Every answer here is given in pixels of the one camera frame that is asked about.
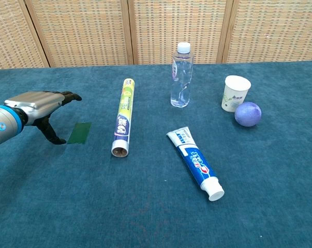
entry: bottle cap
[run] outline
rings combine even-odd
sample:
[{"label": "bottle cap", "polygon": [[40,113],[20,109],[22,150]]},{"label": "bottle cap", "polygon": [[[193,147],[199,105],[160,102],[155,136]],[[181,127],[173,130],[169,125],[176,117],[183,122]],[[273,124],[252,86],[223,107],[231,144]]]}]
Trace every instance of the bottle cap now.
[{"label": "bottle cap", "polygon": [[209,194],[209,200],[212,202],[222,198],[225,193],[216,177],[206,178],[201,184],[201,189]]},{"label": "bottle cap", "polygon": [[180,42],[179,44],[177,44],[177,52],[178,53],[190,53],[190,43]]}]

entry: white cup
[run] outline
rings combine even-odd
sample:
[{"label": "white cup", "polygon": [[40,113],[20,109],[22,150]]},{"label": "white cup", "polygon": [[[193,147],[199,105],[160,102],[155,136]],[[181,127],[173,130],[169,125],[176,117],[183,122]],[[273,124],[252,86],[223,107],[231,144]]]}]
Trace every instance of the white cup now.
[{"label": "white cup", "polygon": [[244,77],[227,76],[221,107],[227,112],[235,112],[236,108],[243,103],[250,87],[250,81]]}]

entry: purple ball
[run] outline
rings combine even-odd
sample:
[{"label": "purple ball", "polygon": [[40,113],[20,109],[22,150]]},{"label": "purple ball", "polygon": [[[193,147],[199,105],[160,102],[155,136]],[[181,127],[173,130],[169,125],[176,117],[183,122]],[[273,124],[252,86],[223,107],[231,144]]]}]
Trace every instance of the purple ball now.
[{"label": "purple ball", "polygon": [[261,119],[261,110],[253,102],[244,102],[235,110],[235,120],[242,126],[252,127]]}]

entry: robotic hand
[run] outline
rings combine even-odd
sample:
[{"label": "robotic hand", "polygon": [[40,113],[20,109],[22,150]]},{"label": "robotic hand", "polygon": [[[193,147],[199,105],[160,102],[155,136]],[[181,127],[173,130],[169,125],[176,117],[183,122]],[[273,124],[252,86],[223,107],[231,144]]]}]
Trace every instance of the robotic hand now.
[{"label": "robotic hand", "polygon": [[0,105],[0,144],[19,134],[24,126],[37,126],[55,145],[66,143],[49,123],[50,115],[60,106],[82,98],[69,91],[29,91],[5,100]]}]

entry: wicker screen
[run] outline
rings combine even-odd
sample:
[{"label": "wicker screen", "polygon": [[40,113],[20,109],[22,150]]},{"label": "wicker screen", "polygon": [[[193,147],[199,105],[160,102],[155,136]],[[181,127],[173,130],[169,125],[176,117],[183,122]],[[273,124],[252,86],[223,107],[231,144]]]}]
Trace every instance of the wicker screen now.
[{"label": "wicker screen", "polygon": [[241,0],[230,35],[228,63],[312,60],[312,0]]},{"label": "wicker screen", "polygon": [[0,69],[44,66],[19,2],[0,0]]},{"label": "wicker screen", "polygon": [[127,42],[131,53],[130,33],[124,32],[125,27],[129,30],[126,1],[26,0],[26,3],[50,66],[130,64],[126,47]]},{"label": "wicker screen", "polygon": [[226,0],[129,0],[135,64],[168,64],[177,43],[195,63],[215,63]]}]

